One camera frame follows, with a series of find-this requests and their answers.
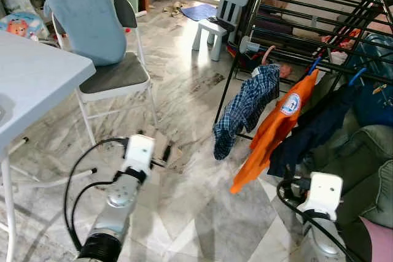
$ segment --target plaid shirt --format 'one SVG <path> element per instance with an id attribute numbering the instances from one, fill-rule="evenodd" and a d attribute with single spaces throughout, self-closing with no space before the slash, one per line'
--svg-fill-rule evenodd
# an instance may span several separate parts
<path id="1" fill-rule="evenodd" d="M 246 127 L 251 132 L 265 106 L 279 94 L 279 66 L 259 66 L 253 77 L 244 81 L 240 92 L 225 107 L 224 114 L 214 126 L 216 144 L 214 157 L 224 159 L 235 143 L 236 134 Z"/>

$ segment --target marble floor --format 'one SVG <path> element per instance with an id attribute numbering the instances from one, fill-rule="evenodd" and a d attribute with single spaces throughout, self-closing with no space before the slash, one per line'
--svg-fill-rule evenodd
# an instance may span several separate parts
<path id="1" fill-rule="evenodd" d="M 229 192 L 233 176 L 249 154 L 249 141 L 238 139 L 223 161 L 212 155 L 212 124 L 231 57 L 222 50 L 219 62 L 209 58 L 201 42 L 191 51 L 197 24 L 186 17 L 162 12 L 175 0 L 161 0 L 146 16 L 138 18 L 147 69 L 157 103 L 159 132 L 172 140 L 178 157 L 166 169 L 155 169 L 143 186 L 119 261 L 132 262 L 257 262 L 301 261 L 300 224 L 277 199 L 277 180 L 262 174 L 237 195 Z M 129 33 L 129 49 L 135 49 Z M 227 100 L 241 82 L 231 83 Z M 88 108 L 111 110 L 143 99 L 109 99 Z M 274 107 L 265 110 L 266 116 Z M 152 124 L 149 110 L 133 109 L 92 121 L 97 139 L 129 136 Z M 12 154 L 12 164 L 41 179 L 66 176 L 75 160 L 89 148 L 88 135 L 76 97 L 30 126 L 22 136 L 30 142 Z M 96 166 L 94 180 L 108 180 L 121 163 L 121 148 L 107 144 L 94 151 L 81 169 Z M 23 176 L 13 173 L 14 180 Z M 93 179 L 72 184 L 72 201 Z M 72 261 L 76 251 L 66 233 L 62 216 L 64 187 L 15 188 L 17 251 L 15 262 Z M 5 222 L 4 192 L 0 189 L 0 221 Z M 102 190 L 92 189 L 80 200 L 77 232 L 84 239 L 104 202 Z M 7 234 L 0 231 L 0 261 L 5 261 Z"/>

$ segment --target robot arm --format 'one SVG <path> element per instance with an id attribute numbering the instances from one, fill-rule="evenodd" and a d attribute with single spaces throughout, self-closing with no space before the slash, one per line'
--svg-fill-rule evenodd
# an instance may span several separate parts
<path id="1" fill-rule="evenodd" d="M 125 161 L 107 190 L 105 208 L 97 216 L 76 262 L 116 262 L 128 231 L 138 191 L 151 173 L 154 140 L 130 137 Z"/>
<path id="2" fill-rule="evenodd" d="M 311 183 L 308 182 L 308 185 L 304 180 L 293 179 L 291 181 L 301 183 L 304 188 L 309 186 L 306 188 L 309 190 L 305 202 L 300 204 L 297 210 L 289 206 L 296 211 L 297 218 L 303 224 L 303 240 L 300 246 L 303 261 L 345 262 L 346 255 L 333 242 L 335 239 L 344 247 L 344 241 L 338 234 L 334 223 L 337 219 L 336 209 L 340 203 L 343 180 L 336 175 L 320 172 L 311 173 Z M 330 234 L 330 237 L 318 227 L 323 228 Z"/>

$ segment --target blue chair cushion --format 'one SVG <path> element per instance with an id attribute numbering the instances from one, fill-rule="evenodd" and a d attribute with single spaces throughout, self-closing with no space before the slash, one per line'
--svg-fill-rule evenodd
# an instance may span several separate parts
<path id="1" fill-rule="evenodd" d="M 113 0 L 46 0 L 45 6 L 67 32 L 74 53 L 92 59 L 95 66 L 123 59 L 126 38 Z"/>

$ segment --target table leg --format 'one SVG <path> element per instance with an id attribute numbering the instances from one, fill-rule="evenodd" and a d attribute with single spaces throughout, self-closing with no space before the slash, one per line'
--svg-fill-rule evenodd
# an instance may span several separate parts
<path id="1" fill-rule="evenodd" d="M 14 197 L 12 196 L 12 181 L 10 173 L 10 161 L 6 150 L 0 150 L 1 174 L 4 187 L 4 199 L 6 200 L 7 227 L 8 227 L 8 251 L 7 262 L 12 262 L 15 253 L 15 240 L 17 227 L 15 224 Z"/>

